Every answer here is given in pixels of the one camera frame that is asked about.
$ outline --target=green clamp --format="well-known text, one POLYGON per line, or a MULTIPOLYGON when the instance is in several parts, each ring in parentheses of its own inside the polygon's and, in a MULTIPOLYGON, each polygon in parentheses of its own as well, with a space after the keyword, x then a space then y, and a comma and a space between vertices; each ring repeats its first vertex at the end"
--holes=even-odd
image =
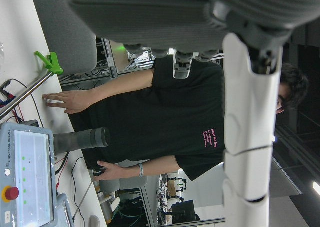
POLYGON ((51 52, 48 55, 48 59, 46 59, 46 57, 44 57, 39 51, 35 52, 35 55, 44 62, 45 68, 52 73, 57 74, 58 76, 64 73, 64 70, 59 65, 57 53, 51 52))

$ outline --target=eyeglasses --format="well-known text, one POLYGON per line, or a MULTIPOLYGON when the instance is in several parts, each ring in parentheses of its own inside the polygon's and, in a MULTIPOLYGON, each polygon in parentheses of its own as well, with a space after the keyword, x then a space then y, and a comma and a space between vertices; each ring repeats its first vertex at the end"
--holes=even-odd
POLYGON ((281 95, 278 96, 277 104, 276 104, 276 110, 284 110, 286 105, 286 100, 281 95))

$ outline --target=white table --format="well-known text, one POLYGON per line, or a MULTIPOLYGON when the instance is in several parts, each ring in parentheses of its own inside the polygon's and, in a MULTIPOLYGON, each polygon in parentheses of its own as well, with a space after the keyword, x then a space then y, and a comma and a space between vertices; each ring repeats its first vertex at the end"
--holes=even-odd
MULTIPOLYGON (((40 79, 47 73, 41 60, 34 55, 35 51, 48 55, 49 50, 33 0, 0 0, 0 42, 3 44, 4 52, 3 60, 3 52, 0 50, 0 85, 8 79, 17 79, 26 86, 30 86, 35 80, 40 79)), ((12 81, 6 90, 18 96, 25 88, 12 81)), ((44 127, 51 129, 54 134, 74 131, 64 110, 46 107, 41 97, 42 94, 61 91, 58 77, 53 76, 33 93, 44 127)), ((25 99, 20 104, 20 108, 25 120, 38 120, 40 124, 35 104, 31 97, 25 99)), ((12 115, 5 117, 2 122, 6 121, 10 116, 12 115)), ((82 157, 81 151, 70 153, 58 188, 60 193, 67 194, 72 215, 77 211, 77 207, 74 203, 75 186, 71 178, 71 170, 79 157, 82 157)), ((74 169, 74 177, 78 205, 91 185, 80 207, 86 226, 89 224, 90 216, 96 215, 100 219, 101 226, 106 227, 95 188, 91 184, 91 178, 83 159, 78 161, 74 169)), ((79 214, 76 215, 74 224, 77 227, 84 225, 79 214)))

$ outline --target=green light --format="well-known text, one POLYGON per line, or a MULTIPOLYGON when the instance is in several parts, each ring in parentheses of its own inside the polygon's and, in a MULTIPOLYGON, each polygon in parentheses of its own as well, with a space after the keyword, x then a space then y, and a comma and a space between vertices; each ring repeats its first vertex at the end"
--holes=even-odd
POLYGON ((126 51, 126 48, 122 45, 114 49, 114 51, 126 51))

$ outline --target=dark hair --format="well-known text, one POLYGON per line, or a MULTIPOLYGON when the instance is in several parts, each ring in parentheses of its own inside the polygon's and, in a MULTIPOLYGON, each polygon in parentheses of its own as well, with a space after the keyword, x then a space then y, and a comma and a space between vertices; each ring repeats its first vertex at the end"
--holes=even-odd
POLYGON ((309 81, 300 69, 289 63, 282 64, 280 83, 287 84, 290 88, 289 97, 283 103, 284 109, 296 108, 306 97, 309 81))

